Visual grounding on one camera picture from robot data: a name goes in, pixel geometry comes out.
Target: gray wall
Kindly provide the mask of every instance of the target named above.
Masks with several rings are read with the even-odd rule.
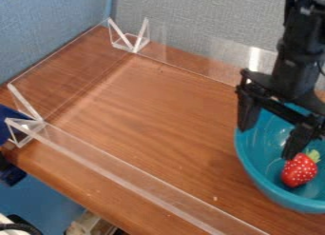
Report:
[[[286,0],[114,1],[114,16],[125,29],[137,31],[146,16],[176,25],[176,46],[191,52],[198,52],[195,41],[207,36],[276,50],[284,31]]]
[[[0,0],[0,84],[110,11],[110,0]]]

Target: wooden table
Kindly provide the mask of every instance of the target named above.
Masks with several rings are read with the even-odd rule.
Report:
[[[105,34],[105,29],[95,29],[22,83],[41,115],[266,232],[325,234],[325,216],[302,214],[274,204],[258,191],[236,158],[238,69],[166,48],[174,55],[171,60],[230,86],[142,56],[110,52]],[[151,44],[147,54],[158,47]],[[105,70],[90,85],[89,77],[98,69],[110,69],[110,73]],[[0,89],[0,102],[14,106],[6,88]],[[131,235],[206,234],[42,143],[35,141],[7,155]]]

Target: strawberry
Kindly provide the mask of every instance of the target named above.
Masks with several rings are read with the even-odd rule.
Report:
[[[318,175],[318,162],[320,153],[312,150],[310,153],[299,153],[294,160],[287,161],[282,174],[283,182],[290,187],[298,187],[308,183]]]

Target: teal bowl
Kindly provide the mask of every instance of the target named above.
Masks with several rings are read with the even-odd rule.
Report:
[[[235,133],[238,156],[258,188],[272,201],[300,212],[325,213],[325,142],[314,141],[308,146],[320,151],[323,160],[315,179],[296,188],[290,188],[282,181],[286,165],[282,153],[292,129],[286,120],[264,110],[255,128]]]

